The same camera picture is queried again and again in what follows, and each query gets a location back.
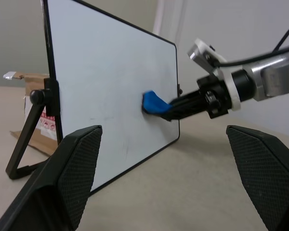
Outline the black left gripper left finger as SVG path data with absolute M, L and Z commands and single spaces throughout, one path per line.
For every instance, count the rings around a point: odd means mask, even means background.
M 0 231 L 76 231 L 94 181 L 102 126 L 64 137 L 0 218 Z

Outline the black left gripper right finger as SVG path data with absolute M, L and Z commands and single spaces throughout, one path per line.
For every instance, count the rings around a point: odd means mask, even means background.
M 289 148 L 259 130 L 229 125 L 241 182 L 268 231 L 289 231 Z

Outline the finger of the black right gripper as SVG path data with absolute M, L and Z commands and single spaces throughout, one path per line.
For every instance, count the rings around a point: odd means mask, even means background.
M 182 95 L 171 102 L 169 102 L 169 105 L 171 106 L 200 106 L 204 104 L 204 99 L 199 93 L 199 91 L 194 91 L 189 94 Z
M 170 110 L 163 113 L 160 117 L 167 121 L 180 120 L 206 111 L 206 109 L 206 104 L 185 104 L 172 107 Z

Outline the blue eraser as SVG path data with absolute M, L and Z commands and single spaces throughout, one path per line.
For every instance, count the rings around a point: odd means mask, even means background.
M 162 115 L 167 113 L 172 106 L 160 97 L 152 90 L 143 93 L 142 110 L 149 115 Z

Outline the brown cardboard box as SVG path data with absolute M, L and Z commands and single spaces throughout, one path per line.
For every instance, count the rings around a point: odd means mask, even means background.
M 17 79 L 25 82 L 25 96 L 24 96 L 24 114 L 27 119 L 32 107 L 29 95 L 32 90 L 39 90 L 44 88 L 44 79 L 48 78 L 48 74 L 22 73 L 9 71 L 3 75 L 4 79 Z M 39 150 L 40 152 L 51 156 L 56 150 L 57 134 L 54 116 L 47 116 L 46 109 L 43 109 L 36 128 L 29 141 L 29 146 Z

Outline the black whiteboard stand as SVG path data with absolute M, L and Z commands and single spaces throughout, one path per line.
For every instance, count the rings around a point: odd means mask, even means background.
M 5 170 L 12 180 L 30 175 L 43 164 L 43 162 L 40 162 L 31 166 L 18 167 L 44 109 L 47 116 L 53 116 L 55 119 L 57 143 L 60 143 L 63 139 L 59 83 L 55 78 L 46 78 L 43 82 L 43 89 L 33 90 L 30 93 L 30 100 L 33 105 Z

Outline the black framed whiteboard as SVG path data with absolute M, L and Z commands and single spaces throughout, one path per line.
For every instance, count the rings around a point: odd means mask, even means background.
M 180 123 L 142 111 L 143 93 L 178 96 L 174 43 L 82 0 L 41 0 L 49 74 L 59 85 L 58 140 L 103 129 L 92 190 L 175 143 Z

